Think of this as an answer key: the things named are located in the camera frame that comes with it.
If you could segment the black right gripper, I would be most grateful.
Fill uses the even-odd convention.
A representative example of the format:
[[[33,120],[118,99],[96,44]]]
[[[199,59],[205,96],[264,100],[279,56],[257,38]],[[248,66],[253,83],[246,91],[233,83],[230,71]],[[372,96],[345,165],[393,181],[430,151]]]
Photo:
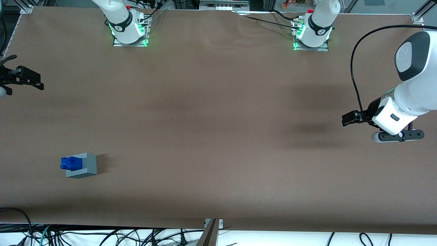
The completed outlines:
[[[13,90],[6,85],[12,84],[15,81],[18,84],[23,84],[23,81],[25,80],[29,85],[39,90],[44,90],[44,84],[41,82],[41,75],[29,68],[18,66],[15,69],[15,78],[11,73],[12,70],[4,66],[6,62],[13,59],[16,59],[16,55],[10,55],[0,60],[0,95],[12,95]]]

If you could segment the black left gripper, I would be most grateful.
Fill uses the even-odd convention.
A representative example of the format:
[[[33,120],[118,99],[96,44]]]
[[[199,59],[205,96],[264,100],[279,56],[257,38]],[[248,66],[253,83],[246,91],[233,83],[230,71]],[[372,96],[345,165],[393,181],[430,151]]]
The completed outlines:
[[[355,110],[342,115],[342,126],[359,123],[366,120],[368,124],[386,124],[390,112],[391,97],[379,97],[373,100],[367,110]]]

